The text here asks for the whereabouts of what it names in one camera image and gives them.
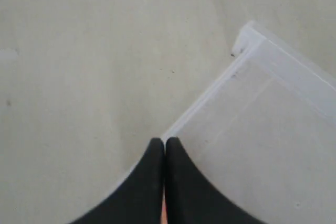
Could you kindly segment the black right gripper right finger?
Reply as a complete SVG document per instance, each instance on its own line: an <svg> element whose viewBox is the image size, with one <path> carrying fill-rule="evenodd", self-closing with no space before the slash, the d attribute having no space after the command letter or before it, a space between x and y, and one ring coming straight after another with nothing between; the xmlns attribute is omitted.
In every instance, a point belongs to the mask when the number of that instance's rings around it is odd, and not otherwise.
<svg viewBox="0 0 336 224"><path fill-rule="evenodd" d="M260 223L220 193L195 166L181 141L166 141L168 223Z"/></svg>

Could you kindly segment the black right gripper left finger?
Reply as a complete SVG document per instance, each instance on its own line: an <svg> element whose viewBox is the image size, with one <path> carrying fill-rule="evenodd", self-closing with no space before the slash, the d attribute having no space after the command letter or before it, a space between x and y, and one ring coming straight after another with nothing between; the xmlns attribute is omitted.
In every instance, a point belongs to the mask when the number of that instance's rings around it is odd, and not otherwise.
<svg viewBox="0 0 336 224"><path fill-rule="evenodd" d="M151 139L142 158L121 185L73 223L160 223L164 162L162 140Z"/></svg>

